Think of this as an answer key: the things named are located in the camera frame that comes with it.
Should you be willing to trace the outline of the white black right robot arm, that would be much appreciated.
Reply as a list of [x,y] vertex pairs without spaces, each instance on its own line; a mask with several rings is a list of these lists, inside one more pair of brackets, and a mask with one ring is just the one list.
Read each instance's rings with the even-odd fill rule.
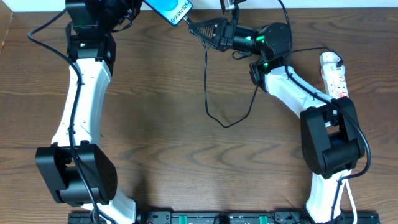
[[204,47],[242,56],[257,55],[250,76],[257,89],[279,99],[300,120],[303,158],[312,172],[310,196],[300,217],[302,223],[345,223],[340,210],[359,159],[370,159],[369,143],[362,132],[356,108],[342,83],[345,67],[334,51],[321,54],[326,88],[319,91],[290,66],[292,33],[288,22],[275,22],[256,30],[237,19],[219,17],[190,22],[189,32]]

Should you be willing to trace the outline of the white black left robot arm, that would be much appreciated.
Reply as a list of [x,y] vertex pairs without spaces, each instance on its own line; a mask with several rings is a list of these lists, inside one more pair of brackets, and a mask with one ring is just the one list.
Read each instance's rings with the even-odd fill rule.
[[134,223],[135,201],[118,189],[114,164],[101,150],[100,125],[106,89],[113,75],[113,34],[128,29],[140,0],[67,1],[70,16],[62,54],[70,83],[60,125],[48,147],[35,155],[53,199],[89,211],[73,223]]

